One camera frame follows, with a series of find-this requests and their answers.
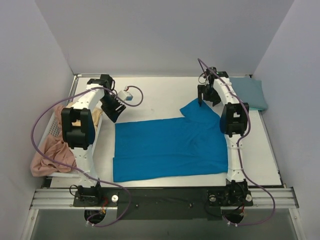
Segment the bright blue t shirt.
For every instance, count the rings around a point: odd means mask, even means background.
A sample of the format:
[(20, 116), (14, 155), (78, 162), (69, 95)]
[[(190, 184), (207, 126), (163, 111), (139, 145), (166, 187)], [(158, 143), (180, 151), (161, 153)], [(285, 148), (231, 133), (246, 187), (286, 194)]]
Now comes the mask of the bright blue t shirt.
[(114, 182), (228, 171), (220, 116), (196, 99), (179, 111), (181, 117), (115, 125)]

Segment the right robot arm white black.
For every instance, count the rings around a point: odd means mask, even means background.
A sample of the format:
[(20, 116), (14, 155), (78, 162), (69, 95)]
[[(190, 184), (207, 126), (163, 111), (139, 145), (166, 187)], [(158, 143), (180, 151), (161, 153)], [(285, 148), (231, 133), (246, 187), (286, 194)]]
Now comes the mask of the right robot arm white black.
[(223, 192), (223, 199), (229, 205), (242, 203), (248, 195), (248, 183), (243, 174), (241, 138), (248, 127), (249, 104), (237, 96), (225, 71), (208, 67), (200, 76), (205, 82), (197, 86), (198, 104), (202, 106), (204, 101), (213, 106), (223, 104), (219, 128), (226, 140), (228, 160), (227, 189)]

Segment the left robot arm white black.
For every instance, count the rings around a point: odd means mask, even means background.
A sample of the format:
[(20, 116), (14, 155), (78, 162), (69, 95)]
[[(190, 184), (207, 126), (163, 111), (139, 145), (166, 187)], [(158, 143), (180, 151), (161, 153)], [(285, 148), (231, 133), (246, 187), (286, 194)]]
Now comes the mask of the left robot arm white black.
[(86, 85), (87, 92), (71, 107), (61, 111), (62, 138), (72, 152), (80, 181), (75, 195), (80, 201), (98, 206), (103, 200), (102, 188), (93, 161), (93, 145), (98, 138), (99, 128), (95, 127), (93, 111), (101, 102), (102, 111), (115, 123), (125, 110), (112, 90), (115, 81), (108, 74), (91, 78)]

